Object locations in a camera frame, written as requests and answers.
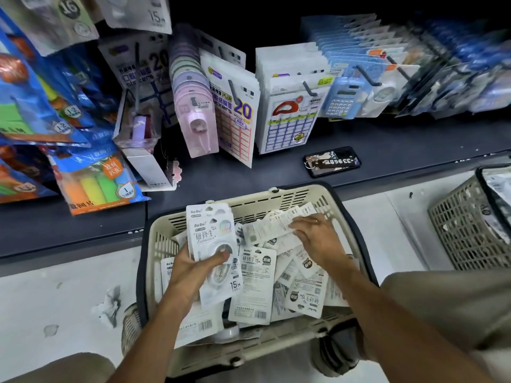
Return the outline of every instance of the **phone screen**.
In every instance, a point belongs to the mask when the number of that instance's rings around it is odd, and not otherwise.
[[[362,164],[352,147],[340,147],[307,155],[304,158],[304,163],[314,177],[358,168]]]

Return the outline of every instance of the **hand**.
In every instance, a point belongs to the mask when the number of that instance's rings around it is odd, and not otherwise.
[[[174,314],[177,309],[184,318],[196,300],[206,277],[227,259],[229,259],[229,253],[219,251],[208,259],[195,262],[189,257],[188,243],[186,243],[174,259],[169,286],[161,305],[171,305]]]
[[[297,217],[289,225],[302,241],[310,258],[328,271],[328,266],[347,259],[332,223],[321,213]]]

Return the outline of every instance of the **pink package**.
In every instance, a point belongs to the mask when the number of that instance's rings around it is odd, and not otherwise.
[[[179,89],[174,96],[174,109],[190,157],[218,153],[215,103],[211,92],[201,86]]]

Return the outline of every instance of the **person's right hand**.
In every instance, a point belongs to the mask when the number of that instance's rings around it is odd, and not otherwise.
[[[328,271],[328,266],[347,259],[332,223],[321,213],[297,217],[289,225],[302,241],[310,258]]]

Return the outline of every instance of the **barcode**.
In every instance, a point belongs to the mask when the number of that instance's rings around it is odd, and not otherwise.
[[[209,329],[209,328],[212,328],[213,327],[213,321],[212,320],[207,320],[207,321],[203,321],[201,323],[199,323],[199,331],[203,331],[203,330],[206,330],[206,329]]]
[[[265,320],[266,319],[266,312],[263,312],[261,310],[256,310],[254,312],[254,317],[256,319],[263,319],[263,320]]]

